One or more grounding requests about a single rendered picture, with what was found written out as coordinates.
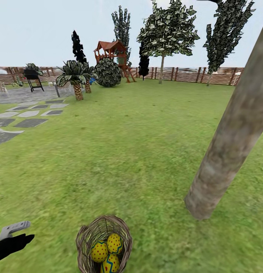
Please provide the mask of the wicker basket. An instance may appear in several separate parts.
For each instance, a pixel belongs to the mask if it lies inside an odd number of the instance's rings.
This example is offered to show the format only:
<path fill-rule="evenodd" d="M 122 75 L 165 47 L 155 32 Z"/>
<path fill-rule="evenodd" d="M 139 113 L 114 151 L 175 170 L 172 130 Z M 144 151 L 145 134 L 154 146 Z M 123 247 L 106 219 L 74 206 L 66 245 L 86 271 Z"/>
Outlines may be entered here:
<path fill-rule="evenodd" d="M 100 226 L 99 222 L 103 220 L 104 226 Z M 103 232 L 102 229 L 105 229 L 105 231 Z M 104 233 L 107 235 L 105 238 Z M 125 270 L 127 260 L 130 258 L 132 251 L 133 238 L 124 220 L 115 215 L 104 215 L 96 218 L 89 226 L 82 226 L 77 234 L 75 241 L 78 250 L 78 267 L 81 273 L 98 273 L 96 262 L 91 258 L 90 250 L 97 236 L 99 236 L 100 240 L 107 242 L 111 235 L 110 233 L 119 234 L 123 242 L 123 256 L 120 259 L 120 267 L 115 273 L 122 273 Z M 89 240 L 87 241 L 88 238 Z"/>

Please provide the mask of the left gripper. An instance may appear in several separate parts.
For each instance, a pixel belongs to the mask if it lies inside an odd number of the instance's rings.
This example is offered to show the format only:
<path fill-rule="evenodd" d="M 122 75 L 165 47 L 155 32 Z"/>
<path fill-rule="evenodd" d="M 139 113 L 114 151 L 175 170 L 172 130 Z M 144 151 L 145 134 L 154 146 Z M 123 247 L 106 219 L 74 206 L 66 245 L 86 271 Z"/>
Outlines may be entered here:
<path fill-rule="evenodd" d="M 30 243 L 33 240 L 33 238 L 34 235 L 26 236 L 26 234 L 22 234 L 16 237 L 1 240 L 0 243 L 2 243 L 5 246 L 5 251 L 0 260 L 4 259 L 5 257 L 14 252 L 24 249 L 26 244 Z"/>

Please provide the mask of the easter egg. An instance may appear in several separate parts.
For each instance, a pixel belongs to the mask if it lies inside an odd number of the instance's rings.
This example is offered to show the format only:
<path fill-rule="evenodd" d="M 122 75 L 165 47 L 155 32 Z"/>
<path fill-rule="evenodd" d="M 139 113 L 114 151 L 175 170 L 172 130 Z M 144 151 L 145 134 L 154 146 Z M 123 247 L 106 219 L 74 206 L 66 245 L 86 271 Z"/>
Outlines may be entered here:
<path fill-rule="evenodd" d="M 115 273 L 120 267 L 119 255 L 108 253 L 108 256 L 99 266 L 99 273 Z"/>
<path fill-rule="evenodd" d="M 101 263 L 106 259 L 108 256 L 108 248 L 107 248 L 107 243 L 102 240 L 97 240 L 93 243 L 92 249 L 90 250 L 91 253 L 91 258 L 96 262 L 96 263 Z"/>
<path fill-rule="evenodd" d="M 110 253 L 118 255 L 122 252 L 123 242 L 119 234 L 112 233 L 106 243 Z"/>

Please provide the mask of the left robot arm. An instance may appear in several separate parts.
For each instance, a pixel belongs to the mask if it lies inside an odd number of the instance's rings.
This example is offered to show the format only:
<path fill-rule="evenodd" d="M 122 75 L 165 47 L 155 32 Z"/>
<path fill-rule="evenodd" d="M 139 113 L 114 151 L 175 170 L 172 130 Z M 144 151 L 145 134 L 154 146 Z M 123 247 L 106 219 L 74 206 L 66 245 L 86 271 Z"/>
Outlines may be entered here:
<path fill-rule="evenodd" d="M 27 229 L 31 226 L 30 221 L 22 221 L 5 226 L 0 233 L 0 260 L 8 255 L 24 249 L 26 244 L 30 243 L 34 235 L 22 234 L 12 237 L 12 233 Z"/>

